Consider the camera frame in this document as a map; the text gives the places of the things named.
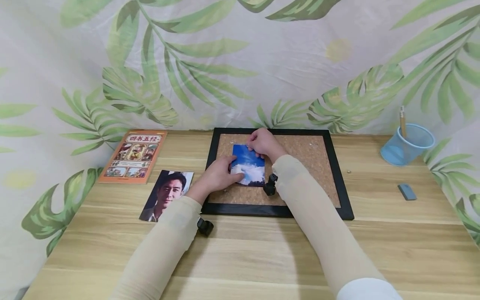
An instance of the fabric backdrop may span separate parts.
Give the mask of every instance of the fabric backdrop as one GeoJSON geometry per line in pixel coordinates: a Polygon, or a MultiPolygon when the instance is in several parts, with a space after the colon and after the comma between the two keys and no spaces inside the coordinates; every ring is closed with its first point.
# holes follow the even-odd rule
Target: fabric backdrop
{"type": "Polygon", "coordinates": [[[392,134],[403,104],[480,244],[477,0],[0,0],[0,47],[0,299],[130,128],[392,134]]]}

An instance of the pencil holder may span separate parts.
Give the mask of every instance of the pencil holder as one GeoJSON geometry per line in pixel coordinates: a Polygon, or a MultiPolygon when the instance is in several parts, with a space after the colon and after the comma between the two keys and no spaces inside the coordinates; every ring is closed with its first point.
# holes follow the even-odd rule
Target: pencil holder
{"type": "Polygon", "coordinates": [[[403,138],[400,127],[380,150],[380,154],[394,166],[406,166],[423,151],[435,144],[433,134],[417,124],[406,124],[407,137],[403,138]]]}

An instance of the book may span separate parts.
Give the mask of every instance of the book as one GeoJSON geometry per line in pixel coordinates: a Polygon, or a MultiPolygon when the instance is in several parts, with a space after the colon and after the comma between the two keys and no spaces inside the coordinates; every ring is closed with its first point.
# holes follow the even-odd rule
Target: book
{"type": "Polygon", "coordinates": [[[146,184],[166,136],[161,130],[128,131],[98,182],[146,184]]]}

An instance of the wood grain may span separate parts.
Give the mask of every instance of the wood grain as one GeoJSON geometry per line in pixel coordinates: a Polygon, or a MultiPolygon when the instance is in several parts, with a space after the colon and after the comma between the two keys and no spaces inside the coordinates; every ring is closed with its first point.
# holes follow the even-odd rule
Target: wood grain
{"type": "MultiPolygon", "coordinates": [[[[152,178],[162,169],[193,169],[198,178],[210,138],[209,132],[169,132],[152,178]]],[[[387,139],[333,137],[356,216],[349,228],[404,299],[478,299],[476,246],[420,160],[403,168],[382,160],[378,152],[387,139]],[[418,200],[403,199],[396,187],[402,182],[418,200]]],[[[153,226],[138,220],[152,178],[142,186],[96,184],[24,299],[107,299],[153,226]]],[[[195,238],[162,299],[333,299],[294,219],[204,217],[214,232],[195,238]]]]}

